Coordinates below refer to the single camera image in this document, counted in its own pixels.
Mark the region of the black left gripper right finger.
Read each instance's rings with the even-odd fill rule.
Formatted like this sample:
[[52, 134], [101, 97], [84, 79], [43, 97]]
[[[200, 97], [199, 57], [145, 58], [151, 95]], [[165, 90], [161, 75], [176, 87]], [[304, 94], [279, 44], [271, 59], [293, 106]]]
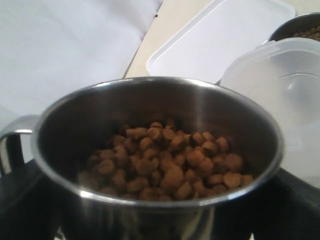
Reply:
[[318, 240], [320, 191], [281, 169], [259, 189], [216, 209], [213, 239]]

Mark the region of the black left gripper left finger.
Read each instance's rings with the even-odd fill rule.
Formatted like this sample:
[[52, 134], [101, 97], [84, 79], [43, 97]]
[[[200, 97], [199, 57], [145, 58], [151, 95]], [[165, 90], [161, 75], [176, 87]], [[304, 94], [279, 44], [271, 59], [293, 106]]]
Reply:
[[0, 178], [0, 238], [53, 240], [59, 210], [50, 181], [31, 160]]

